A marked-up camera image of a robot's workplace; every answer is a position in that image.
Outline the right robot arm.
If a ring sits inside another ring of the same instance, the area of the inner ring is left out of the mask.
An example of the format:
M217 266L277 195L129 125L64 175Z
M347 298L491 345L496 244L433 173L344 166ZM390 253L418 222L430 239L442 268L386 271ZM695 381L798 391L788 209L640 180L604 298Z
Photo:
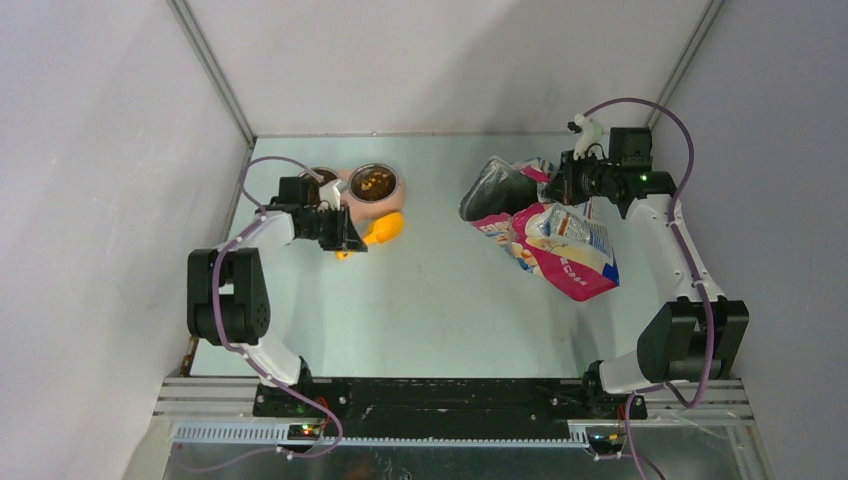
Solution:
M561 155L555 198L578 204L600 197L615 205L640 241L663 302L634 351L594 364L599 380L583 388L583 408L606 418L624 393L729 378L749 312L743 301L727 298L701 260L677 196L681 186L652 165L650 130L614 128L603 145L589 124L569 128L577 142Z

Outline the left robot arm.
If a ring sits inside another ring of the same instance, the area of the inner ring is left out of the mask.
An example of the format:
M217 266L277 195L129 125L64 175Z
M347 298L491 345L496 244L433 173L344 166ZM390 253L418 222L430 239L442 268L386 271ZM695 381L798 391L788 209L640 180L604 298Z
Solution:
M261 383L280 386L278 404L304 416L316 403L315 388L300 379L302 358L270 331L271 301L263 262L295 240L314 241L327 252L367 251L342 195L341 179L320 183L283 177L279 192L260 206L240 233L187 259L187 327L190 334L242 357Z

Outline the yellow plastic scoop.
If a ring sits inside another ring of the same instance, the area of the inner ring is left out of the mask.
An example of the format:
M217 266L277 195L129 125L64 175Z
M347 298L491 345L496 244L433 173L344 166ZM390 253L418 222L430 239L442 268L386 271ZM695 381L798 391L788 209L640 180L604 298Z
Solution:
M395 239L405 226L404 217L399 211L383 212L381 215L357 215L352 217L352 221L368 248ZM333 253L337 260L345 260L353 255L339 255L336 251Z

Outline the pink double pet bowl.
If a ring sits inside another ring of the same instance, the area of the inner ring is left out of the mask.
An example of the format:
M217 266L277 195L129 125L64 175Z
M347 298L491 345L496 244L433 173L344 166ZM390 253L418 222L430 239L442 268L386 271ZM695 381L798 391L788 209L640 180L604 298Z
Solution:
M321 186L337 179L348 184L341 199L349 207L355 225L400 211L405 204L404 182L387 164L369 163L353 169L315 167L314 171L322 177Z

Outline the colourful cat food bag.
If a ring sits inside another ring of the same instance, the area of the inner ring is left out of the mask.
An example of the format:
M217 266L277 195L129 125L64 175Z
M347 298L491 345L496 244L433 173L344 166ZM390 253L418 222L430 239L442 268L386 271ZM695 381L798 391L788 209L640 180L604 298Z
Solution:
M613 244L596 201L569 206L544 195L555 176L555 165L538 157L509 163L493 156L458 214L522 270L586 301L620 285Z

